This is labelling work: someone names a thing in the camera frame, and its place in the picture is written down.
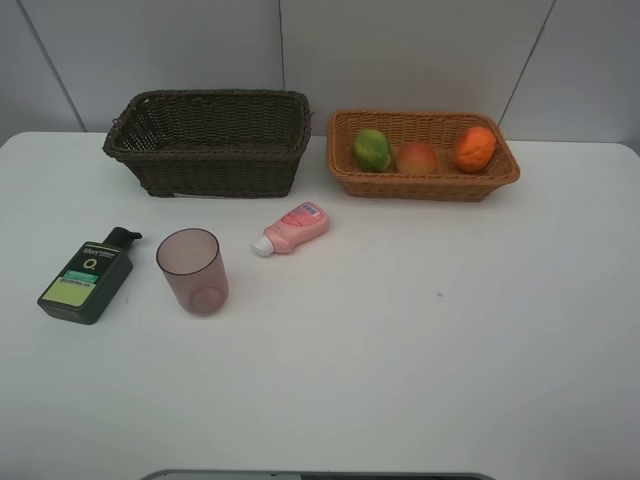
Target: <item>white table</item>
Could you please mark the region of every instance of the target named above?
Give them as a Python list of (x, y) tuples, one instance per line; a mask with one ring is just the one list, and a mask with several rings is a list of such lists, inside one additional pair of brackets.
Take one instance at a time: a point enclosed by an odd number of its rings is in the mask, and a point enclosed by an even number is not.
[[(161, 470), (640, 475), (640, 161), (626, 147), (512, 142), (521, 180), (472, 204), (361, 199), (312, 139), (292, 194), (157, 199), (101, 134), (0, 150), (0, 477)], [(304, 200), (326, 236), (248, 245)], [(144, 240), (100, 321), (36, 299), (86, 240)], [(184, 313), (154, 253), (215, 232), (231, 285)]]

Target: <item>plastic cup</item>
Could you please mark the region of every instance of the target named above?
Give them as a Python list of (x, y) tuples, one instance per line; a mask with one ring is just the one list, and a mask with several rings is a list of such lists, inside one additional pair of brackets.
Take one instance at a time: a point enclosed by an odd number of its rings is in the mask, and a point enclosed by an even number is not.
[(210, 315), (227, 300), (227, 274), (220, 244), (212, 233), (201, 228), (175, 232), (158, 247), (156, 261), (187, 312)]

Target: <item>orange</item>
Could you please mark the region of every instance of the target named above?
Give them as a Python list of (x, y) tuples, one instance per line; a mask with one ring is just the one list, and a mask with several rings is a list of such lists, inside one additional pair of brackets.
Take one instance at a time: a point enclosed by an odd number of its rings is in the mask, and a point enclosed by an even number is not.
[(471, 127), (455, 151), (453, 164), (465, 173), (478, 173), (487, 166), (496, 150), (496, 136), (485, 127)]

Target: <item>white wall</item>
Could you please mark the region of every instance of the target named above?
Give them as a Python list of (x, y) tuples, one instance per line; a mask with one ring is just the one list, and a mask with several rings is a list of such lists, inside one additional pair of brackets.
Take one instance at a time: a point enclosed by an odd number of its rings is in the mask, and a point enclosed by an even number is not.
[(29, 130), (79, 131), (18, 5), (0, 1), (0, 145)]
[(640, 1), (558, 0), (502, 123), (509, 138), (640, 151)]
[(147, 90), (282, 88), (278, 0), (24, 3), (90, 131)]
[(499, 120), (552, 0), (282, 0), (285, 87), (340, 108)]

